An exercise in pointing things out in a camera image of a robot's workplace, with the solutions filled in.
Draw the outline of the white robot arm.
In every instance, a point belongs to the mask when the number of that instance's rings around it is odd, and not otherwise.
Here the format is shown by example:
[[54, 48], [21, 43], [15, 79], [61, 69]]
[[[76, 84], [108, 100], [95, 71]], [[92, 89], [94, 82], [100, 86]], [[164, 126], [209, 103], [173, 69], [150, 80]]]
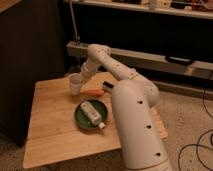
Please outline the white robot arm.
[[173, 171], [151, 115], [158, 87], [135, 69], [111, 57], [108, 46], [91, 44], [81, 67], [87, 82], [103, 66], [118, 80], [111, 91], [111, 106], [126, 171]]

